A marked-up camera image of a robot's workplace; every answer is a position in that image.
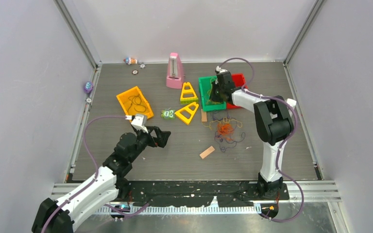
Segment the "orange plastic bin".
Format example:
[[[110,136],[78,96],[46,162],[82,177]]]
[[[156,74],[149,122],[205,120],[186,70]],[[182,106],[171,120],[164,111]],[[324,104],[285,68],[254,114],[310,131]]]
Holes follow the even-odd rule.
[[[118,95],[116,98],[121,105],[125,115],[146,115],[148,119],[154,117],[149,101],[138,86],[134,86]]]

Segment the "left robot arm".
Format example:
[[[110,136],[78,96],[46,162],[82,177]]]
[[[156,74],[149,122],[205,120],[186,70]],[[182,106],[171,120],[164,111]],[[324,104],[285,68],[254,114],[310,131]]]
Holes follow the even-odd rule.
[[[164,148],[171,136],[157,126],[146,131],[124,133],[113,152],[98,170],[77,188],[53,200],[41,202],[32,225],[33,233],[74,233],[80,225],[105,204],[129,197],[130,182],[125,176],[135,159],[147,148]]]

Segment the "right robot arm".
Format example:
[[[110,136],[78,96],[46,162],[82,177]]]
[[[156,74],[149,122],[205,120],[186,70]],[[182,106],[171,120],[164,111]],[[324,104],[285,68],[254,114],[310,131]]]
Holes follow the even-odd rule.
[[[295,128],[292,115],[296,101],[284,100],[281,96],[263,96],[237,86],[232,74],[225,69],[217,72],[211,85],[211,101],[227,102],[254,114],[257,134],[264,143],[256,193],[264,199],[271,199],[283,186],[282,154]]]

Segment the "green plastic bin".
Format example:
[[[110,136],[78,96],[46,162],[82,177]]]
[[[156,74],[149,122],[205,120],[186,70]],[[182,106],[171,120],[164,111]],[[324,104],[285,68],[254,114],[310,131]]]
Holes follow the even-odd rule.
[[[210,100],[212,90],[212,82],[216,80],[216,76],[200,77],[199,88],[202,101],[202,109],[205,112],[220,111],[226,109],[226,103],[213,102]]]

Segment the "red plastic bin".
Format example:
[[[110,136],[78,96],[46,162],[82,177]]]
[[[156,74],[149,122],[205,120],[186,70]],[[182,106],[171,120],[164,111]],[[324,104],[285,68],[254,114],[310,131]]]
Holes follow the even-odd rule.
[[[238,87],[239,89],[245,84],[245,77],[242,73],[238,73],[238,74],[232,74],[232,80],[235,84],[236,87]],[[234,104],[229,104],[227,103],[226,104],[226,109],[227,110],[232,110],[232,109],[239,109],[240,107],[239,106],[236,106]]]

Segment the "green owl toy block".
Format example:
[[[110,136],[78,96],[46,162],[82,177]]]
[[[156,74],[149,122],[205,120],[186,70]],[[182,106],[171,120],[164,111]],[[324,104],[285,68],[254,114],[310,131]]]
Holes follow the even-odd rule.
[[[174,110],[162,110],[161,111],[161,117],[163,119],[175,119],[175,111]]]

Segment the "small wooden block upright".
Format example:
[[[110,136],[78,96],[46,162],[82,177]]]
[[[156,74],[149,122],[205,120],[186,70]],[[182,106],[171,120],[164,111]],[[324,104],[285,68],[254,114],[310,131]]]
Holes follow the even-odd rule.
[[[207,112],[205,112],[203,109],[201,110],[201,122],[207,122]]]

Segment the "yellow triangle block upper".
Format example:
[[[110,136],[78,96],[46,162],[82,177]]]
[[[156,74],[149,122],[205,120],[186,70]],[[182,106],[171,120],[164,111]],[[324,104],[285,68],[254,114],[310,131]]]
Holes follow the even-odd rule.
[[[193,102],[197,102],[199,100],[195,90],[193,89],[190,82],[183,83],[181,95],[180,95],[180,103],[181,104],[190,104]]]

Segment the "yellow triangle block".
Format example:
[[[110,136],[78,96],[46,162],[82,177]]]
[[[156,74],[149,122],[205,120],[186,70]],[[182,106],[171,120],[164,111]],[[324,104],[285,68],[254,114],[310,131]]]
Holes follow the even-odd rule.
[[[186,105],[185,107],[182,107],[181,109],[177,110],[175,112],[175,116],[186,125],[189,125],[192,122],[198,109],[199,104],[197,102],[192,102]]]
[[[190,82],[183,83],[181,95],[180,95],[180,103],[181,104],[190,104],[193,102],[197,102],[199,100],[195,90],[193,89]]]

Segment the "yellow triangle block lower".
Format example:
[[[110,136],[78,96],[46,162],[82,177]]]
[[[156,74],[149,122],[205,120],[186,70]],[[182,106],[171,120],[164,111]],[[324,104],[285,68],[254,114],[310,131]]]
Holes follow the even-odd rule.
[[[189,125],[192,122],[198,109],[199,104],[197,102],[192,102],[186,105],[185,107],[182,107],[181,109],[177,110],[175,112],[175,116],[186,125]]]

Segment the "pink metronome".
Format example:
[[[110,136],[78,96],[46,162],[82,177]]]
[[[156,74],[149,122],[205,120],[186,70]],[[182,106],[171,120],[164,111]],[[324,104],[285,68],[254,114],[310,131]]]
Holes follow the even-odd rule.
[[[182,89],[185,80],[184,67],[179,54],[172,52],[169,56],[166,86],[172,89]]]

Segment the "flat wooden block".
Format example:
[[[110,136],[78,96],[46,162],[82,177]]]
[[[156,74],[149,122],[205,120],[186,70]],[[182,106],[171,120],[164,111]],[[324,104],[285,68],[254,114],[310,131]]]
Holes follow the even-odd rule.
[[[202,159],[205,159],[207,156],[209,156],[211,153],[215,151],[215,148],[213,146],[208,147],[206,150],[204,150],[202,153],[200,153],[200,157]]]

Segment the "white metronome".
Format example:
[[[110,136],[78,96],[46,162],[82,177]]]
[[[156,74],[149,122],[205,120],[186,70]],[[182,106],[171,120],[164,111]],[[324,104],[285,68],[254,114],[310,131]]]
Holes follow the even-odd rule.
[[[297,101],[296,100],[293,100],[293,99],[286,99],[286,103],[291,106],[292,108],[296,108],[296,105],[297,105]]]

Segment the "small toy figurine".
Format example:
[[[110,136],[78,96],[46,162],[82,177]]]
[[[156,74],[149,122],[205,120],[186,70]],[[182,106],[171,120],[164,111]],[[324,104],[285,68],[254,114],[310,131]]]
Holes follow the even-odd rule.
[[[136,65],[138,64],[138,60],[133,57],[126,57],[123,59],[123,62],[127,65]]]

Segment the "purple toy ball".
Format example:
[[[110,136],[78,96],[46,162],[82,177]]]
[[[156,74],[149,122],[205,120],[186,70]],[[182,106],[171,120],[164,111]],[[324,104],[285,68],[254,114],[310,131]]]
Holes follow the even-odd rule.
[[[94,85],[92,82],[88,81],[84,84],[84,92],[86,94],[90,94],[94,88]]]

